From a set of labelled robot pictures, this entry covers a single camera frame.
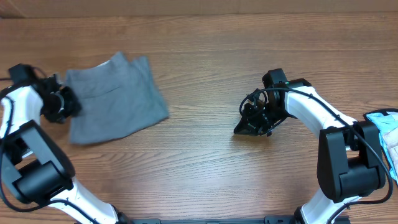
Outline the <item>grey shorts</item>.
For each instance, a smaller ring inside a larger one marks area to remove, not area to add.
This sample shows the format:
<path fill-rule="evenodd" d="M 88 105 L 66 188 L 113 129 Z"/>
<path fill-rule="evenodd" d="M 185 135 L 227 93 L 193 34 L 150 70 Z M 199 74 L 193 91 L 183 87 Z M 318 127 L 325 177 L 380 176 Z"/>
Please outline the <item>grey shorts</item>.
<path fill-rule="evenodd" d="M 68 70 L 66 84 L 81 111 L 70 122 L 70 142 L 88 145 L 124 138 L 169 117 L 147 57 L 122 52 L 88 69 Z"/>

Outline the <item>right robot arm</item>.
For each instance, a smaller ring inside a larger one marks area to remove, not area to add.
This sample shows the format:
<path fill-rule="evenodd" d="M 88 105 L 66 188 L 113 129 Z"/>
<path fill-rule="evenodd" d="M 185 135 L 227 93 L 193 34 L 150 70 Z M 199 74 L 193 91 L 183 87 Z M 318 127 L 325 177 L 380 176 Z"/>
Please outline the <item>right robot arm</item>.
<path fill-rule="evenodd" d="M 288 80 L 283 69 L 269 70 L 263 89 L 239 106 L 235 134 L 270 136 L 287 118 L 300 120 L 318 139 L 319 189 L 293 215 L 271 215 L 265 223 L 350 223 L 342 213 L 364 205 L 365 197 L 390 181 L 382 161 L 379 130 L 369 120 L 356 121 L 323 100 L 305 79 Z"/>

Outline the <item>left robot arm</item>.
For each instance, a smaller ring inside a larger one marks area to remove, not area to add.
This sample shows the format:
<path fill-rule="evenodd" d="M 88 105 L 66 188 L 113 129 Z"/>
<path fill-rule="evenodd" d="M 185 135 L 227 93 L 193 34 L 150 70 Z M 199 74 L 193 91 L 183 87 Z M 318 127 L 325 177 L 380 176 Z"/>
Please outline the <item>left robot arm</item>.
<path fill-rule="evenodd" d="M 56 208 L 78 223 L 130 223 L 123 212 L 98 199 L 77 180 L 67 155 L 40 127 L 42 116 L 51 123 L 62 123 L 76 116 L 81 104 L 56 75 L 39 78 L 36 72 L 28 64 L 11 67 L 13 84 L 1 90 L 1 189 L 8 189 L 27 207 L 13 205 L 4 193 L 2 201 L 21 213 Z"/>

